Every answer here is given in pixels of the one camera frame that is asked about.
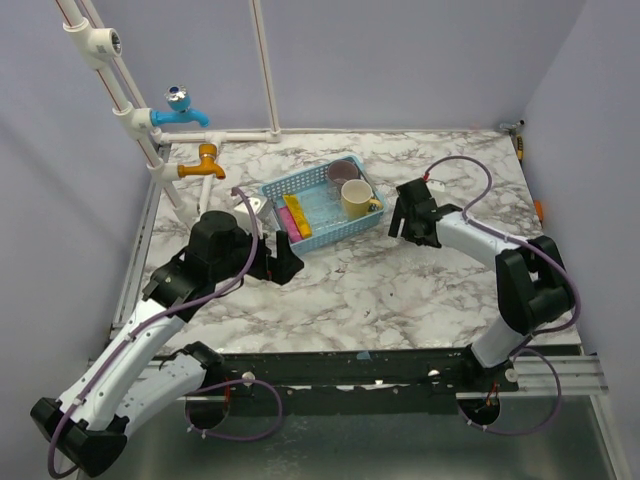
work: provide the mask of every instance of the plastic basket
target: plastic basket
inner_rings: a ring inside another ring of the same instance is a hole
[[[368,180],[364,165],[358,156],[350,154],[339,160],[354,163],[360,171],[360,176],[364,180]],[[380,222],[382,215],[387,210],[387,202],[372,184],[374,195],[382,203],[383,208],[357,220],[348,221],[340,198],[332,192],[327,180],[327,169],[332,161],[334,160],[274,180],[260,187],[260,193],[269,198],[275,204],[276,209],[285,206],[282,195],[293,194],[298,197],[300,206],[311,225],[312,236],[291,244],[291,249],[296,255],[303,255],[374,227]],[[276,218],[280,229],[285,230],[277,211]]]

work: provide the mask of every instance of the marble table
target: marble table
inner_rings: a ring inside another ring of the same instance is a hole
[[[197,161],[197,144],[174,144],[170,161]],[[464,154],[482,160],[495,185],[473,215],[511,233],[541,233],[522,170],[507,136],[492,132],[295,134],[278,144],[230,143],[219,157],[227,178],[214,181],[210,209],[230,211],[229,195],[248,194],[275,178],[358,154],[390,208],[367,232],[303,257],[305,268],[280,287],[247,277],[245,286],[203,307],[164,347],[167,353],[202,341],[221,352],[462,347],[481,335],[498,313],[495,274],[458,251],[418,247],[387,236],[395,186],[423,174],[434,160]],[[177,182],[198,200],[202,178]],[[479,194],[483,173],[467,162],[442,165],[444,200],[464,206]],[[187,243],[188,231],[162,196],[143,282]],[[571,329],[537,339],[576,344]]]

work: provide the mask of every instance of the white pipe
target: white pipe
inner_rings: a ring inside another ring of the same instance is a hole
[[[153,139],[160,145],[170,143],[203,143],[211,141],[214,137],[222,136],[224,142],[269,142],[280,141],[280,135],[273,132],[219,132],[214,130],[202,130],[200,132],[164,133],[156,130],[151,133]]]
[[[72,27],[71,29],[80,27],[83,22],[88,21],[85,20],[82,16],[82,13],[80,12],[78,5],[76,5],[75,0],[56,0],[56,2],[58,3],[60,10],[62,11],[65,21],[67,23],[71,23],[71,25],[68,25],[68,27]],[[116,79],[116,76],[114,75],[113,70],[111,70],[109,64],[106,62],[102,62],[101,60],[98,60],[97,63],[93,62],[92,59],[86,56],[85,60],[88,60],[88,64],[90,67],[92,66],[92,64],[94,65],[92,68],[99,75],[102,83],[107,89],[107,92],[109,92],[111,100],[115,105],[114,112],[116,113],[116,115],[127,110],[127,108],[129,107],[129,101],[126,94],[122,90],[122,87],[118,83],[118,80]],[[158,154],[153,147],[153,144],[149,140],[149,137],[147,135],[144,135],[135,137],[135,140],[144,152],[145,157],[147,158],[147,167],[154,176],[154,180],[162,185],[162,188],[169,198],[169,201],[173,205],[173,210],[176,216],[188,227],[191,227],[195,222],[197,216],[195,204],[193,202],[191,204],[185,203],[173,184],[171,182],[163,181],[162,170],[165,168],[165,163],[160,157],[158,157]]]
[[[114,75],[113,70],[111,70],[111,67],[107,65],[106,67],[102,67],[96,70],[96,73],[102,80],[102,83],[104,83],[104,86],[109,92],[109,96],[116,106],[116,109],[119,112],[122,112],[129,105],[129,100],[127,99],[125,93],[122,91],[122,88],[120,87],[118,79]]]
[[[78,5],[76,5],[75,0],[56,0],[56,3],[60,10],[62,10],[65,23],[69,27],[77,27],[82,23],[84,17]]]
[[[200,215],[209,210],[209,197],[211,196],[211,187],[213,187],[213,177],[213,174],[205,175],[204,181],[202,182],[200,202],[198,203],[200,206]]]
[[[269,54],[267,52],[267,38],[264,33],[264,18],[262,16],[262,4],[260,0],[249,0],[251,13],[253,15],[256,42],[258,44],[258,57],[262,66],[265,92],[267,94],[267,106],[269,107],[269,122],[271,132],[280,134],[280,121],[278,120],[278,109],[276,108],[276,96],[273,91],[273,78],[271,77],[271,66],[269,64]]]
[[[96,7],[93,5],[93,2],[91,0],[80,0],[80,4],[84,7],[87,17],[89,17],[89,20],[93,22],[95,27],[104,28],[104,23],[102,22],[102,19],[100,18],[100,15],[96,10]],[[120,75],[122,75],[122,79],[124,80],[124,83],[127,85],[127,88],[129,89],[129,91],[131,92],[131,96],[138,104],[138,107],[146,108],[147,104],[144,101],[144,98],[142,97],[142,93],[140,93],[140,90],[138,89],[136,82],[133,80],[133,77],[131,76],[129,69],[125,65],[124,60],[121,57],[118,57],[118,58],[114,58],[113,62],[115,63],[116,68],[120,72]]]

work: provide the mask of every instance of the white wall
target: white wall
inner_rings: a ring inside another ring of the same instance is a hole
[[[29,410],[101,350],[149,175],[55,2],[14,2],[0,26],[0,472],[39,480]]]
[[[518,120],[583,4],[263,0],[282,126],[495,128]]]
[[[94,4],[105,25],[118,31],[122,56],[150,107],[168,110],[164,92],[183,84],[193,108],[209,115],[209,128],[269,127],[248,0]]]
[[[584,298],[580,331],[640,478],[637,0],[588,0],[527,107],[527,179]]]

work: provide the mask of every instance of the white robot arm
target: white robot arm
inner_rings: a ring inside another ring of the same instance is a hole
[[[52,446],[90,477],[100,475],[140,425],[201,387],[222,359],[199,342],[134,383],[200,307],[230,288],[215,292],[219,282],[232,277],[239,282],[246,272],[283,285],[304,267],[285,232],[277,232],[276,241],[277,257],[272,257],[264,238],[247,234],[233,215],[205,213],[193,226],[189,245],[152,274],[131,318],[91,368],[60,397],[41,398],[32,408],[31,417]]]
[[[400,234],[417,245],[455,248],[496,272],[500,315],[468,347],[470,377],[505,363],[540,325],[558,319],[574,306],[566,280],[531,249],[523,248],[523,244],[530,244],[564,268],[549,237],[527,240],[487,233],[496,231],[477,220],[473,224],[465,220],[459,207],[439,207],[424,178],[405,183],[397,191],[390,236]]]

